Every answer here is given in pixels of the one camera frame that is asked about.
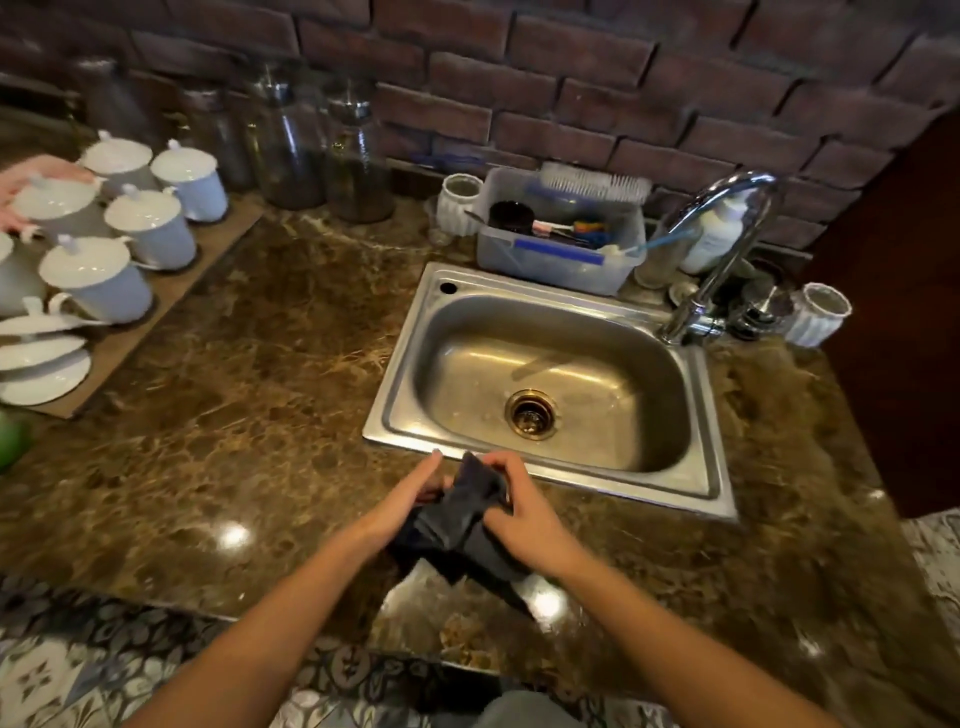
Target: clear plastic bin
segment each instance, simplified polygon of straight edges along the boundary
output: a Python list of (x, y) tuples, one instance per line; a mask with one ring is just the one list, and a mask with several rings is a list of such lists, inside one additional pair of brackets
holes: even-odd
[[(487, 219), (491, 206), (514, 200), (530, 206), (538, 220), (563, 221), (577, 217), (607, 223), (621, 248), (643, 242), (642, 216), (623, 203), (585, 200), (540, 186), (536, 172), (498, 167), (491, 170), (473, 210)], [(477, 263), (481, 268), (513, 278), (534, 280), (598, 296), (613, 296), (634, 268), (646, 258), (641, 246), (634, 255), (603, 255), (545, 238), (519, 235), (484, 226), (477, 235)]]

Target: sink drain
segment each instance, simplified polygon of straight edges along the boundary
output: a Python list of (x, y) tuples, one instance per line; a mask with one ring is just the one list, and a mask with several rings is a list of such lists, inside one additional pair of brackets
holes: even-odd
[(557, 405), (536, 389), (512, 394), (504, 415), (513, 431), (527, 440), (546, 440), (557, 431)]

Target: faucet spout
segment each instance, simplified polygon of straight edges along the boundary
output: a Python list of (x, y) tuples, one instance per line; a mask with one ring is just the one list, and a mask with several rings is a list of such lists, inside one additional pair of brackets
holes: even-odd
[(753, 198), (759, 198), (756, 214), (744, 225), (743, 232), (720, 262), (710, 272), (697, 292), (684, 299), (670, 320), (660, 327), (658, 338), (669, 346), (680, 345), (686, 336), (698, 330), (713, 295), (730, 274), (733, 266), (742, 260), (756, 242), (760, 226), (768, 218), (775, 217), (783, 201), (780, 178), (769, 172), (738, 172), (714, 182), (702, 190), (690, 203), (669, 218), (664, 225), (664, 234), (670, 234), (716, 205), (728, 195), (755, 190)]

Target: sink basin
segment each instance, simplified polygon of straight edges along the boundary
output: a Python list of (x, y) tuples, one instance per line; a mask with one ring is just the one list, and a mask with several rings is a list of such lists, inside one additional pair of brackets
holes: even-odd
[(735, 519), (703, 349), (658, 341), (667, 316), (430, 263), (364, 437)]

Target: person's right arm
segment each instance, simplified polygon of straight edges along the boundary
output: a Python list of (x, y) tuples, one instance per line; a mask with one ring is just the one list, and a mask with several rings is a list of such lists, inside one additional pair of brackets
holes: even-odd
[(684, 728), (838, 728), (839, 722), (690, 626), (591, 555), (567, 531), (519, 455), (483, 458), (510, 481), (513, 515), (484, 525), (520, 561), (560, 581), (611, 633)]

